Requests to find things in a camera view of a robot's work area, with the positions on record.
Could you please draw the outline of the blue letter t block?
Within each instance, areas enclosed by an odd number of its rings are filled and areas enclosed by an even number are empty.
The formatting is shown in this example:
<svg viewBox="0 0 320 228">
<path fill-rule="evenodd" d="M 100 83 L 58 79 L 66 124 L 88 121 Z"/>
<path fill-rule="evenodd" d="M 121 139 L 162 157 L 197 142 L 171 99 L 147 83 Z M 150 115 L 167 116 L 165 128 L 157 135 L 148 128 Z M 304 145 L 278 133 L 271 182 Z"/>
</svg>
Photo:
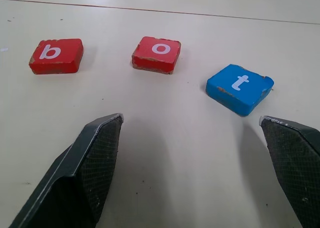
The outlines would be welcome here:
<svg viewBox="0 0 320 228">
<path fill-rule="evenodd" d="M 207 80 L 205 92 L 237 115 L 246 117 L 269 94 L 272 78 L 230 64 Z"/>
</svg>

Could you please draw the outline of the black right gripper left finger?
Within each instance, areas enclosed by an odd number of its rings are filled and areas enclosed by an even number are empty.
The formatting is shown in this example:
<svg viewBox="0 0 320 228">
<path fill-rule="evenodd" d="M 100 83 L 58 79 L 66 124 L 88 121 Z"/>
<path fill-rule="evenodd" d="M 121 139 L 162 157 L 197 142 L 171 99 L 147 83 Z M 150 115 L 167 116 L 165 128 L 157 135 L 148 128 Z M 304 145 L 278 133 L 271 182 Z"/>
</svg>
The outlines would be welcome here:
<svg viewBox="0 0 320 228">
<path fill-rule="evenodd" d="M 8 228 L 96 228 L 115 171 L 121 113 L 84 126 Z"/>
</svg>

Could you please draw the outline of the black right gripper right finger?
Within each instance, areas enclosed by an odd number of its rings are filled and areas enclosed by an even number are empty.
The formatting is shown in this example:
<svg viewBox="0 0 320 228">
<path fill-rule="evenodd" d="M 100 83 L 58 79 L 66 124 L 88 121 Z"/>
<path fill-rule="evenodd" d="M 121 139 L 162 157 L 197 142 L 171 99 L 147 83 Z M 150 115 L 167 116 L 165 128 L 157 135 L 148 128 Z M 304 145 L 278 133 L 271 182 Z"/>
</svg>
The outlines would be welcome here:
<svg viewBox="0 0 320 228">
<path fill-rule="evenodd" d="M 303 228 L 320 228 L 320 131 L 297 122 L 262 116 L 277 180 Z"/>
</svg>

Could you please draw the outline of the red letter o block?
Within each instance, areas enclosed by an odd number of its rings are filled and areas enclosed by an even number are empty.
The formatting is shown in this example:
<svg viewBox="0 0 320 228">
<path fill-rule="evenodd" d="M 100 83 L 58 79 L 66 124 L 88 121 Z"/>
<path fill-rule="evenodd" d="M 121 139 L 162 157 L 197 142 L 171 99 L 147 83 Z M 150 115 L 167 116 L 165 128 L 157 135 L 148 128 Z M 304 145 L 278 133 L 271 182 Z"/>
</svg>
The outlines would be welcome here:
<svg viewBox="0 0 320 228">
<path fill-rule="evenodd" d="M 172 74 L 180 55 L 181 43 L 145 36 L 131 56 L 133 68 L 162 74 Z"/>
</svg>

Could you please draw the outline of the red letter b block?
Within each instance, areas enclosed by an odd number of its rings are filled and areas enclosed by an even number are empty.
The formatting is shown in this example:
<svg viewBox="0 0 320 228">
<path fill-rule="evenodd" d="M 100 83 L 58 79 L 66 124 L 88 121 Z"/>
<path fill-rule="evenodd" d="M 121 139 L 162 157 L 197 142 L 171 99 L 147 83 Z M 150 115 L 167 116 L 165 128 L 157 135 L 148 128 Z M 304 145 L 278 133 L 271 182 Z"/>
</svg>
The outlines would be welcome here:
<svg viewBox="0 0 320 228">
<path fill-rule="evenodd" d="M 42 40 L 28 65 L 36 75 L 76 73 L 83 53 L 81 39 Z"/>
</svg>

